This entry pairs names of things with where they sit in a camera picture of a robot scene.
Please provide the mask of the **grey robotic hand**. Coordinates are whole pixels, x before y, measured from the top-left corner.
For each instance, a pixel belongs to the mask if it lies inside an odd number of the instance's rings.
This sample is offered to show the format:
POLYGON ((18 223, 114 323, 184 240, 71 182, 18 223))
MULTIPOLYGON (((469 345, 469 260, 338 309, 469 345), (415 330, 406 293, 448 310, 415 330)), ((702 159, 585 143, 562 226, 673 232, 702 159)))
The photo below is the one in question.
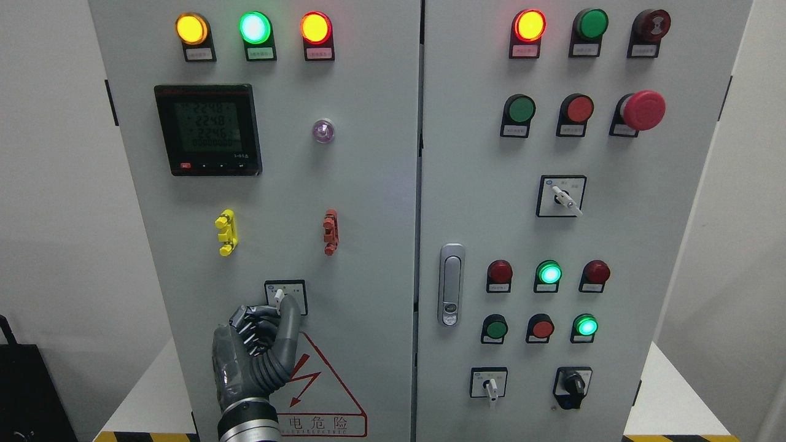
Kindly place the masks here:
POLYGON ((252 398, 268 399, 291 378, 297 362, 301 312, 278 291, 270 305, 239 306, 214 330, 212 363, 222 413, 252 398))

